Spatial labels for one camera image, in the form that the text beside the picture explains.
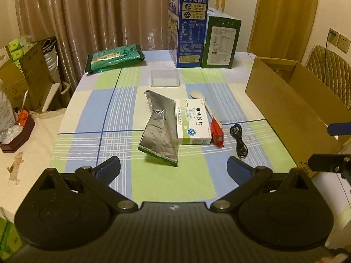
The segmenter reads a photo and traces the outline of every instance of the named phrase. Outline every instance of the wall socket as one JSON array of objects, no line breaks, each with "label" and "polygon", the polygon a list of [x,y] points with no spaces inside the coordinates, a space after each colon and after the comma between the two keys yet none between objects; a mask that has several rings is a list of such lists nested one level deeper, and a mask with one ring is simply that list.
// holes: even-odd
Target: wall socket
[{"label": "wall socket", "polygon": [[329,29],[328,42],[332,45],[337,45],[339,39],[339,33],[336,30]]},{"label": "wall socket", "polygon": [[338,43],[337,43],[337,47],[342,52],[347,53],[349,51],[349,47],[350,47],[350,40],[347,37],[340,35]]}]

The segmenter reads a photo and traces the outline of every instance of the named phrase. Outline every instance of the wall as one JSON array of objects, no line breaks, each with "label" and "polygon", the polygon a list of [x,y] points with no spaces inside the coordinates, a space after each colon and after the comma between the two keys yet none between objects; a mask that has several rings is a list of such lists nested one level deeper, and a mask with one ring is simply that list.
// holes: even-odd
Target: wall
[{"label": "wall", "polygon": [[19,35],[15,0],[0,0],[0,48]]},{"label": "wall", "polygon": [[[209,0],[209,6],[215,7],[215,2],[216,0]],[[236,47],[237,52],[247,51],[253,18],[255,16],[256,2],[257,0],[226,0],[224,12],[242,21],[238,45]]]},{"label": "wall", "polygon": [[[351,39],[351,0],[318,0],[317,12],[308,45],[302,59],[305,64],[313,46],[325,46],[329,28]],[[328,49],[343,57],[351,64],[351,48],[347,54],[336,46],[328,44]]]}]

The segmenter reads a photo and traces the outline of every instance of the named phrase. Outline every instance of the blue milk box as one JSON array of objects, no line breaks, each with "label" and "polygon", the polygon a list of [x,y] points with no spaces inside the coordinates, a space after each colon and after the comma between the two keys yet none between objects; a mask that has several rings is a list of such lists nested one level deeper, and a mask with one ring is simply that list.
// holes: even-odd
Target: blue milk box
[{"label": "blue milk box", "polygon": [[208,0],[168,0],[168,50],[177,68],[200,67]]}]

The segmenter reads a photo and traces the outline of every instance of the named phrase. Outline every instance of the orange object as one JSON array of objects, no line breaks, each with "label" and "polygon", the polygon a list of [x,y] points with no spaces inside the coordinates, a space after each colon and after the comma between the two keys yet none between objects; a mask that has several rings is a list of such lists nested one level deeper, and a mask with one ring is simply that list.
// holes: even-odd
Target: orange object
[{"label": "orange object", "polygon": [[213,118],[211,122],[211,135],[215,145],[223,147],[223,131],[217,121]]},{"label": "orange object", "polygon": [[22,110],[20,114],[18,115],[17,122],[21,125],[24,126],[26,124],[27,118],[28,118],[29,113],[26,110]]}]

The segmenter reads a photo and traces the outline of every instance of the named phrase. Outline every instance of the white and green medicine box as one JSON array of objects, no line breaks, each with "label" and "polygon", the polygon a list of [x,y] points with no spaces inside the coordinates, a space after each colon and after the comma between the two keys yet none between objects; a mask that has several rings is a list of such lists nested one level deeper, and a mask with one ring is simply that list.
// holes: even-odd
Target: white and green medicine box
[{"label": "white and green medicine box", "polygon": [[204,100],[176,99],[178,144],[210,144],[211,131]]},{"label": "white and green medicine box", "polygon": [[231,68],[241,20],[208,8],[202,68]]}]

